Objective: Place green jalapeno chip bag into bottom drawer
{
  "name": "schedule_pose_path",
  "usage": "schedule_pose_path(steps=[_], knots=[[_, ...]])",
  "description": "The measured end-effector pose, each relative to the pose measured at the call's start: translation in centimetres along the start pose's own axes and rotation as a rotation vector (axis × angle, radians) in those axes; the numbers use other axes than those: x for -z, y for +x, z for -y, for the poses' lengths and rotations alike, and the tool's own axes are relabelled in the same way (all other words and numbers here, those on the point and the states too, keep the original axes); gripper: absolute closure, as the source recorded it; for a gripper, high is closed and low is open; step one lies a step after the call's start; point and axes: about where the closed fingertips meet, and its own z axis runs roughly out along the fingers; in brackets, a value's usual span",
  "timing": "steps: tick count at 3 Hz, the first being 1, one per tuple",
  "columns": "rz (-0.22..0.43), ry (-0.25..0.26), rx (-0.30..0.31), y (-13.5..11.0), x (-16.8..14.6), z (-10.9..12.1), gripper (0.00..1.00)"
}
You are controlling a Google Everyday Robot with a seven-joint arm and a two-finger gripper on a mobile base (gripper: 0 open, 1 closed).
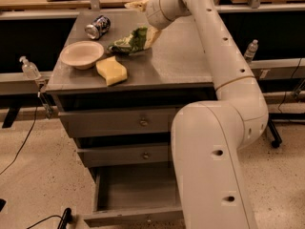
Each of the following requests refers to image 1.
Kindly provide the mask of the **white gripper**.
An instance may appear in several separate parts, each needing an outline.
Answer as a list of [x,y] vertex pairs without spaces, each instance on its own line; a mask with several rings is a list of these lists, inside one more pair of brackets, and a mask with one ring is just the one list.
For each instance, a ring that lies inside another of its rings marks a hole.
[[126,3],[125,8],[145,12],[149,24],[152,25],[146,32],[144,50],[150,48],[162,30],[177,18],[191,14],[182,0],[140,0]]

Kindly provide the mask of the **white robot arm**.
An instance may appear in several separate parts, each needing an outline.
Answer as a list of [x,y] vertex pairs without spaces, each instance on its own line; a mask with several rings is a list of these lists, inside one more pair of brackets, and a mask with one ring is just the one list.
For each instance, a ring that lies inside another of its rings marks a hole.
[[160,30],[192,15],[212,75],[217,99],[189,104],[173,119],[173,166],[186,229],[258,229],[237,152],[263,134],[268,108],[214,0],[128,6]]

